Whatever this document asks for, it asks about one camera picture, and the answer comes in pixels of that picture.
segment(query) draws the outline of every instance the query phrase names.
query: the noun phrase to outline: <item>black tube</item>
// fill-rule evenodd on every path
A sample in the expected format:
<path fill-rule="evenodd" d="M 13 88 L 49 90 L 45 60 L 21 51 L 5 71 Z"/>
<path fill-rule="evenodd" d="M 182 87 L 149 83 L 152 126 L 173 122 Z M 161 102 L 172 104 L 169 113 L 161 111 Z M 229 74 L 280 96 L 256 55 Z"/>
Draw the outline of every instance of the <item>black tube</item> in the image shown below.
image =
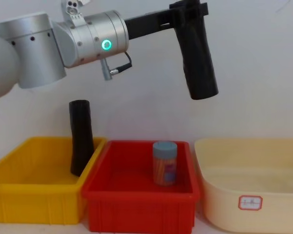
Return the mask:
<path fill-rule="evenodd" d="M 86 100 L 70 102 L 69 112 L 73 135 L 71 173 L 81 176 L 94 153 L 90 102 Z"/>

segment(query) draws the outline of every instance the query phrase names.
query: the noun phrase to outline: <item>table surface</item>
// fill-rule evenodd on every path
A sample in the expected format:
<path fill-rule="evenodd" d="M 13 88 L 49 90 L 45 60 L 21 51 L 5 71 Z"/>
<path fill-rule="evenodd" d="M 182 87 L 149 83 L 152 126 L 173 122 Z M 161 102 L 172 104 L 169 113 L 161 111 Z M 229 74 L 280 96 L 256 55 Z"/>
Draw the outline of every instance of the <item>table surface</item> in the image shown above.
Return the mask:
<path fill-rule="evenodd" d="M 36 225 L 36 224 L 0 224 L 0 234 L 90 234 L 87 220 L 78 225 Z M 226 234 L 210 225 L 200 214 L 196 214 L 192 234 Z"/>

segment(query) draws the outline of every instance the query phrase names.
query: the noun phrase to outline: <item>red label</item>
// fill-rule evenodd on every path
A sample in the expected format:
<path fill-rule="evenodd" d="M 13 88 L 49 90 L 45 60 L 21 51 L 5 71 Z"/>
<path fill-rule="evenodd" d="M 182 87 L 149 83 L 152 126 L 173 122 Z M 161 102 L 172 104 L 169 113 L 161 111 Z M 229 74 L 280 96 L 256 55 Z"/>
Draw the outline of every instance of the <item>red label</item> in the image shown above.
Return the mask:
<path fill-rule="evenodd" d="M 262 197 L 243 195 L 239 197 L 238 207 L 243 211 L 259 211 L 262 208 Z"/>

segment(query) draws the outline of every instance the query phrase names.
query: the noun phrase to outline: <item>yellow plastic bin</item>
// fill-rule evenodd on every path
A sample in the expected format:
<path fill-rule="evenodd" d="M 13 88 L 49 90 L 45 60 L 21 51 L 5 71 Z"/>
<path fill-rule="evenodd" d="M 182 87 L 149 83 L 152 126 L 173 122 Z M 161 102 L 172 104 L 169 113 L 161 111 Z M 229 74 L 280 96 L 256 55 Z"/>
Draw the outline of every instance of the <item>yellow plastic bin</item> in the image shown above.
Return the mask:
<path fill-rule="evenodd" d="M 81 177 L 70 173 L 72 139 L 35 137 L 0 160 L 0 223 L 77 224 L 86 202 L 80 189 L 106 139 Z"/>
<path fill-rule="evenodd" d="M 293 234 L 293 139 L 195 144 L 208 220 L 237 233 Z"/>

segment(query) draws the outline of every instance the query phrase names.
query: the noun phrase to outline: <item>green indicator light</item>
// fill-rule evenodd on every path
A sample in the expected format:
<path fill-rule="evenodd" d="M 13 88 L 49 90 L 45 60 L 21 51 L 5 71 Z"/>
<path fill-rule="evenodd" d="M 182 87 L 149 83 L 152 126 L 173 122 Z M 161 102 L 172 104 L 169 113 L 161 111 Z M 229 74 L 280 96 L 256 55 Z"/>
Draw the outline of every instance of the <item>green indicator light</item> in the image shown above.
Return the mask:
<path fill-rule="evenodd" d="M 102 49 L 103 50 L 110 50 L 112 48 L 113 44 L 110 40 L 104 40 L 102 42 Z"/>

